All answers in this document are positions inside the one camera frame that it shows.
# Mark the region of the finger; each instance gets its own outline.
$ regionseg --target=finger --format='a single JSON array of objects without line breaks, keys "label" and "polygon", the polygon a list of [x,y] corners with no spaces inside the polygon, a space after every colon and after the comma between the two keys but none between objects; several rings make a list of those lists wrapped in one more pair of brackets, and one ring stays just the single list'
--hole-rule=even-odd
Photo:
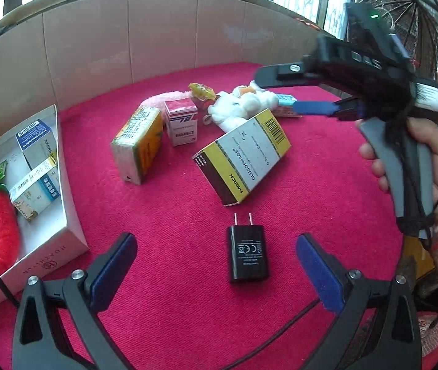
[{"label": "finger", "polygon": [[378,187],[385,193],[388,193],[390,191],[390,185],[388,185],[388,179],[386,176],[378,178]]},{"label": "finger", "polygon": [[434,122],[426,118],[409,118],[407,128],[416,141],[427,144],[438,155],[438,127]]},{"label": "finger", "polygon": [[369,143],[361,144],[361,146],[359,147],[359,154],[361,155],[362,158],[366,160],[376,159],[375,151],[373,150],[373,148]]},{"label": "finger", "polygon": [[375,160],[371,164],[371,172],[378,178],[385,175],[385,167],[381,160]]}]

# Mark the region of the red fabric surface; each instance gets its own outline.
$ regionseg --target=red fabric surface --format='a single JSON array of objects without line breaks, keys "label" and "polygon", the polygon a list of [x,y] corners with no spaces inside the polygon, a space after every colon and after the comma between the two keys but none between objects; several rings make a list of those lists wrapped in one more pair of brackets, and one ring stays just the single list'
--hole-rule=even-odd
[{"label": "red fabric surface", "polygon": [[[149,96],[200,82],[216,91],[248,84],[255,64],[190,69],[128,85],[61,114],[68,176],[90,252],[48,279],[85,268],[121,231],[138,239],[138,255],[109,310],[100,314],[137,369],[219,369],[252,350],[316,297],[295,254],[311,232],[347,268],[390,279],[402,237],[390,196],[358,154],[363,137],[352,123],[321,117],[284,118],[292,148],[238,206],[225,208],[191,156],[222,134],[199,126],[198,141],[163,145],[141,186],[120,180],[109,144]],[[298,99],[336,98],[316,87],[284,88]],[[265,227],[270,278],[228,283],[226,229],[237,212]],[[75,349],[82,345],[63,314]],[[240,370],[297,369],[333,316],[314,308]],[[11,366],[15,312],[0,304],[0,364]]]}]

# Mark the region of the cardboard tray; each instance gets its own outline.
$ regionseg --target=cardboard tray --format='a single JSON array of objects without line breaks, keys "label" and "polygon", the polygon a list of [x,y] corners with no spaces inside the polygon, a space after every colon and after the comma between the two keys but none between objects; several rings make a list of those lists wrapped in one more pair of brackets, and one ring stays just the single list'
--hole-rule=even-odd
[{"label": "cardboard tray", "polygon": [[[31,275],[43,277],[88,250],[70,191],[54,105],[0,137],[0,163],[8,160],[6,176],[2,182],[10,189],[30,171],[15,135],[37,119],[41,119],[53,130],[56,139],[60,197],[31,222],[20,213],[17,215],[22,234],[21,253],[13,267],[2,275],[5,284],[14,294],[23,289]],[[3,300],[5,296],[0,291],[0,302]]]}]

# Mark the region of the yellow box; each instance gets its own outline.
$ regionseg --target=yellow box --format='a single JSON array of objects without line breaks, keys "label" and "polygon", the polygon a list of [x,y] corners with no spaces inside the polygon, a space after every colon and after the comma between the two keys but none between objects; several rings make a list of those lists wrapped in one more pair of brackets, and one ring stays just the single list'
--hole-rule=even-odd
[{"label": "yellow box", "polygon": [[242,202],[291,143],[269,109],[224,134],[193,156],[222,204]]},{"label": "yellow box", "polygon": [[140,185],[162,140],[161,111],[139,107],[111,142],[121,179]]}]

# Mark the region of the wall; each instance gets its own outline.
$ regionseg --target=wall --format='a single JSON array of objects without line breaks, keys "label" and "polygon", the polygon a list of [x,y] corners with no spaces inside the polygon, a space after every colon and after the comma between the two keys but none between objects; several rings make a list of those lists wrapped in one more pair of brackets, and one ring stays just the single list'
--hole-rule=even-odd
[{"label": "wall", "polygon": [[318,35],[242,0],[74,0],[40,11],[0,36],[0,136],[48,105],[65,110],[144,78],[297,61]]}]

